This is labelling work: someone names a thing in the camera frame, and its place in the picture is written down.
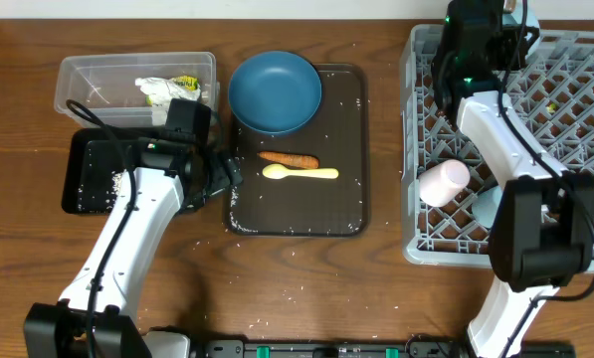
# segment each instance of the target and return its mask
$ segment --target orange carrot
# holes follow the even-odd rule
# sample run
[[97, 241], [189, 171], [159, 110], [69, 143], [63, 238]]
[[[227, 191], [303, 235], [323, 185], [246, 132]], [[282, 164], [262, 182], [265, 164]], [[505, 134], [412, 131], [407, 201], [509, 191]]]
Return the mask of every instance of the orange carrot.
[[277, 153], [277, 152], [259, 152], [259, 156], [274, 161], [276, 163], [281, 163], [289, 166], [293, 166], [296, 168], [303, 168], [303, 169], [317, 169], [318, 168], [318, 159], [314, 158], [313, 156], [309, 155], [300, 155], [300, 154], [285, 154], [285, 153]]

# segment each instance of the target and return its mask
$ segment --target wood grain surface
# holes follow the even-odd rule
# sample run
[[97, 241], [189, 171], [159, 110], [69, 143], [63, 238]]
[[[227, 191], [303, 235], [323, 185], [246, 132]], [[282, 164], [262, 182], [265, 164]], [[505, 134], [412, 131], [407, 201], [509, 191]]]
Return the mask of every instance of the wood grain surface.
[[[398, 61], [414, 25], [428, 21], [0, 20], [0, 357], [26, 355], [33, 302], [53, 303], [93, 247], [105, 217], [65, 214], [60, 201], [78, 126], [53, 109], [67, 56], [210, 51], [222, 117], [228, 79], [250, 56], [287, 50], [314, 63], [352, 63], [367, 76], [371, 223], [352, 240], [243, 238], [225, 232], [222, 200], [173, 220], [157, 251], [139, 319], [202, 337], [407, 340], [457, 336], [478, 313], [488, 269], [414, 266], [402, 256]], [[594, 22], [545, 22], [594, 31]], [[563, 293], [577, 292], [589, 275]], [[547, 303], [529, 340], [575, 344], [594, 357], [594, 295]]]

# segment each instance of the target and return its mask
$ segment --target plastic bin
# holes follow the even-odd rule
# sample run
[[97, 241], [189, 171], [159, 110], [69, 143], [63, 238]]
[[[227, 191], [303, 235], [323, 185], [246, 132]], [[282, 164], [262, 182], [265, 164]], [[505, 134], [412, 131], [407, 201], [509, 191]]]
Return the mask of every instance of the plastic bin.
[[[442, 28], [414, 27], [399, 63], [403, 255], [413, 264], [489, 268], [489, 230], [471, 206], [494, 177], [469, 139], [437, 114], [433, 99], [430, 66]], [[507, 93], [549, 153], [571, 171], [594, 175], [594, 33], [543, 30], [541, 37], [526, 68], [509, 76]], [[420, 200], [418, 175], [452, 158], [470, 167], [472, 180], [447, 206], [431, 207]]]
[[119, 127], [153, 126], [146, 95], [135, 85], [137, 78], [197, 78], [201, 102], [217, 107], [215, 57], [208, 52], [155, 53], [68, 57], [60, 65], [54, 107], [83, 127], [92, 124], [67, 109], [67, 99], [77, 100], [104, 123]]

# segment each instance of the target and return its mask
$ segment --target green clip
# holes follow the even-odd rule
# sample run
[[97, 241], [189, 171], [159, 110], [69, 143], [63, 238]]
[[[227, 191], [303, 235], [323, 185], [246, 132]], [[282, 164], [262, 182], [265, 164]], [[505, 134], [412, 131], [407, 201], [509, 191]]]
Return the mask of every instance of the green clip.
[[398, 358], [398, 349], [386, 348], [385, 349], [385, 358]]
[[270, 347], [257, 347], [257, 358], [270, 358]]

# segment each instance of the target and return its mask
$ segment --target blue plate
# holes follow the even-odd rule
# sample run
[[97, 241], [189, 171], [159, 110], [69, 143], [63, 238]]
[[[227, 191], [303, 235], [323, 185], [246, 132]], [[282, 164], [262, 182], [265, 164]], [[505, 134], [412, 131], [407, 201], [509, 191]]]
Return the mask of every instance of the blue plate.
[[285, 134], [304, 126], [316, 113], [321, 84], [314, 67], [281, 51], [243, 62], [230, 79], [228, 102], [239, 120], [265, 134]]

